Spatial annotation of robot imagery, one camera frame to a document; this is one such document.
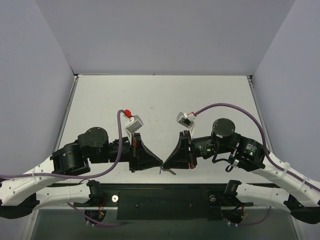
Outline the silver key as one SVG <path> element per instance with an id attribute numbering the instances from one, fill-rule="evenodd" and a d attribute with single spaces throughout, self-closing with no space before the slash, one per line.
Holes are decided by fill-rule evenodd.
<path id="1" fill-rule="evenodd" d="M 173 170 L 169 169 L 169 168 L 168 169 L 162 168 L 161 171 L 162 172 L 166 172 L 166 173 L 170 173 L 171 175 L 174 175 L 174 176 L 176 175 L 176 173 Z"/>

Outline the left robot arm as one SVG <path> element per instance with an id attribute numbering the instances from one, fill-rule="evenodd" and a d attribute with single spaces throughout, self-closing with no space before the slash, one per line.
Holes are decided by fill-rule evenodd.
<path id="1" fill-rule="evenodd" d="M 89 173 L 90 164 L 128 162 L 131 172 L 160 167 L 163 161 L 142 142 L 139 133 L 109 142 L 106 130 L 92 127 L 72 143 L 55 151 L 44 162 L 26 172 L 24 177 L 0 178 L 0 216 L 18 219 L 50 205 L 79 203 L 93 207 L 106 204 L 102 185 L 89 177 L 88 182 L 52 187 L 65 176 Z"/>

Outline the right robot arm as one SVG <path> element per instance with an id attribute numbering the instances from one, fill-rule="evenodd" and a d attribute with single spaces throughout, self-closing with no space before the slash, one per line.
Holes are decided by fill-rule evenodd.
<path id="1" fill-rule="evenodd" d="M 210 207 L 224 208 L 220 216 L 238 225 L 245 217 L 245 207 L 263 205 L 284 210 L 295 219 L 307 223 L 320 222 L 320 183 L 313 181 L 289 163 L 279 160 L 272 152 L 258 141 L 236 133 L 235 124 L 227 119 L 217 119 L 211 134 L 194 138 L 195 118 L 192 114 L 177 120 L 187 130 L 179 134 L 178 143 L 162 165 L 164 170 L 193 169 L 197 159 L 211 159 L 216 164 L 228 163 L 227 173 L 242 169 L 259 175 L 275 187 L 263 187 L 230 180 L 223 192 L 208 193 Z M 219 159 L 218 155 L 229 154 L 228 158 Z"/>

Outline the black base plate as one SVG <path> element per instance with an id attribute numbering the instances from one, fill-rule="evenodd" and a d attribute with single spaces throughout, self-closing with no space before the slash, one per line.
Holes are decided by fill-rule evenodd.
<path id="1" fill-rule="evenodd" d="M 124 184 L 103 183 L 98 203 L 75 202 L 76 207 L 116 207 L 117 220 L 219 221 L 231 217 L 239 222 L 252 203 L 225 196 L 225 183 Z"/>

